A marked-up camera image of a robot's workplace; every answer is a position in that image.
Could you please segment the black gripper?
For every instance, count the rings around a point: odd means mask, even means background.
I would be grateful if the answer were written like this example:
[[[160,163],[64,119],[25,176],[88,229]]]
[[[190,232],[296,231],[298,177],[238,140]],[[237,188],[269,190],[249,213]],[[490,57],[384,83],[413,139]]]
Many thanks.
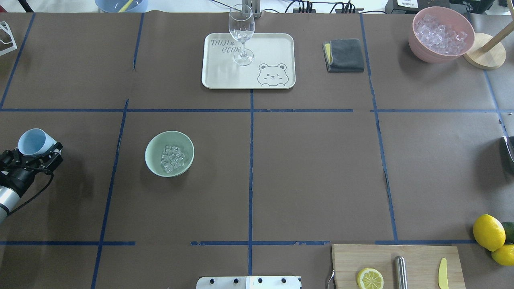
[[[49,175],[51,183],[55,170],[63,161],[62,148],[62,143],[57,142],[41,156],[24,155],[18,149],[5,150],[0,156],[1,188],[10,189],[22,197],[39,173]]]

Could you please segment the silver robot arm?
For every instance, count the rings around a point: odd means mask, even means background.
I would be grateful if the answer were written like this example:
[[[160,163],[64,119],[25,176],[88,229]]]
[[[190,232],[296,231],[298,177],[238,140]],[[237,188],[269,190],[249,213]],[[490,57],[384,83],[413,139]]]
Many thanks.
[[[5,150],[0,157],[0,212],[3,222],[13,212],[28,204],[28,201],[16,207],[24,194],[31,187],[37,174],[50,176],[49,181],[40,190],[43,192],[53,180],[54,172],[62,163],[62,143],[57,142],[49,152],[41,156],[24,155],[18,150]]]

